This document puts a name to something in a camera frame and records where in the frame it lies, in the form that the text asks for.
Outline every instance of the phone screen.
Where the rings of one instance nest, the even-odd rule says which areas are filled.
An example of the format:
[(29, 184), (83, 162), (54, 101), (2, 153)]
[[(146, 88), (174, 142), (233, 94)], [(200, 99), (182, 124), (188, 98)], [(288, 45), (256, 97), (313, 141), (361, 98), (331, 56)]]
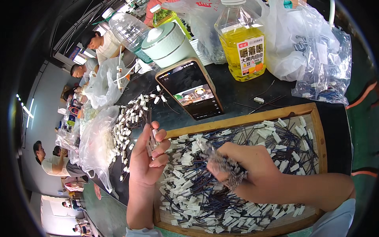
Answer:
[(157, 80), (194, 119), (224, 114), (196, 61), (166, 71)]

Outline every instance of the video on screen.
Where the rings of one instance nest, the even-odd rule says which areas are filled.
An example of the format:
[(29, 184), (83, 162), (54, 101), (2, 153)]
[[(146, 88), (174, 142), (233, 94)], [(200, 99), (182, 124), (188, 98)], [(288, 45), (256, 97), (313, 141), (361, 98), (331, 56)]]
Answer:
[(181, 103), (182, 106), (191, 105), (202, 100), (214, 98), (208, 84), (197, 86), (195, 88), (180, 92), (174, 95), (175, 99)]

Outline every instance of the table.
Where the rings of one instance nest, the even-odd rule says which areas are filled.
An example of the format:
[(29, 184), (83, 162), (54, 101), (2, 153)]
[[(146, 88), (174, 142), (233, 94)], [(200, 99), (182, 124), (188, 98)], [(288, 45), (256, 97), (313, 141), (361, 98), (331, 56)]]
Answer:
[[(183, 108), (170, 97), (168, 104), (175, 111), (173, 112), (168, 106), (163, 106), (162, 102), (158, 105), (152, 104), (152, 120), (160, 123), (160, 128), (166, 130), (188, 127), (196, 124), (217, 121), (242, 115), (247, 115), (252, 111), (251, 108), (234, 104), (240, 103), (252, 107), (258, 107), (260, 104), (254, 102), (251, 97), (267, 90), (272, 81), (275, 80), (271, 88), (260, 97), (265, 101), (269, 101), (281, 95), (284, 98), (275, 102), (277, 106), (291, 106), (313, 102), (311, 100), (291, 96), (291, 89), (295, 87), (296, 82), (280, 81), (274, 77), (268, 70), (260, 77), (247, 81), (238, 82), (234, 80), (229, 72), (227, 64), (207, 65), (206, 70), (212, 78), (216, 94), (218, 95), (221, 105), (224, 108), (224, 115), (219, 115), (203, 120), (194, 120)], [(131, 99), (141, 93), (148, 93), (157, 86), (155, 81), (155, 72), (150, 71), (143, 75), (132, 75), (131, 81), (127, 85), (129, 90), (125, 90), (117, 105), (126, 105)], [(316, 102), (317, 109), (320, 114), (321, 122), (324, 128), (326, 149), (327, 149), (327, 170), (329, 173), (342, 173), (350, 175), (352, 165), (352, 146), (350, 139), (349, 123), (344, 105), (329, 104), (324, 102)], [(266, 110), (276, 109), (277, 107), (267, 105)], [(138, 137), (141, 129), (133, 130), (133, 137)], [(120, 182), (121, 159), (117, 159), (110, 166), (110, 181), (116, 193), (119, 195), (119, 201), (127, 206), (129, 200), (128, 179), (123, 183)], [(97, 177), (92, 179), (100, 188), (104, 189), (104, 185)]]

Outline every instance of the plastic bottle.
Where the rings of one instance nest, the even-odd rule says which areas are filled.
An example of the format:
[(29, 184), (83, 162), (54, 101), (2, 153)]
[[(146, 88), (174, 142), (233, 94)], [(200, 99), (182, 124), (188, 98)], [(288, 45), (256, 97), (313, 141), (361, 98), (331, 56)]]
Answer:
[(259, 16), (246, 0), (221, 0), (225, 9), (215, 23), (229, 70), (234, 79), (245, 82), (259, 77), (266, 70), (265, 36)]
[(163, 25), (168, 22), (174, 22), (179, 25), (180, 29), (182, 30), (183, 34), (190, 39), (191, 35), (182, 23), (182, 21), (179, 19), (179, 17), (176, 15), (176, 12), (163, 9), (161, 5), (156, 5), (153, 8), (150, 9), (150, 12), (154, 14), (153, 16), (153, 26), (158, 27), (160, 25)]
[(126, 49), (137, 55), (154, 71), (159, 72), (161, 68), (141, 50), (141, 44), (149, 33), (149, 27), (132, 15), (123, 12), (112, 15), (114, 12), (115, 10), (108, 8), (102, 17), (106, 19), (112, 16), (109, 20), (109, 27), (115, 37)]

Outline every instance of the white bottle cap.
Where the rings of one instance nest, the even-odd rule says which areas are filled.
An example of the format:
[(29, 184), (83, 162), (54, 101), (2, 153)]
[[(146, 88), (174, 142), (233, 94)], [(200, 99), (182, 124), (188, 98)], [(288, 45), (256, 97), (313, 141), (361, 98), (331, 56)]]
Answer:
[(156, 38), (158, 38), (161, 34), (163, 33), (163, 29), (162, 28), (152, 28), (149, 33), (147, 34), (147, 39), (146, 41), (147, 42), (150, 42), (152, 40), (155, 40)]
[(162, 6), (161, 5), (155, 5), (155, 6), (153, 6), (151, 9), (150, 9), (150, 12), (151, 13), (154, 13), (154, 12), (156, 12), (157, 10), (159, 10), (159, 9), (161, 9), (162, 8)]
[(106, 19), (114, 12), (115, 10), (113, 10), (113, 8), (108, 8), (101, 16)]
[(244, 4), (246, 0), (221, 0), (223, 5), (239, 5)]

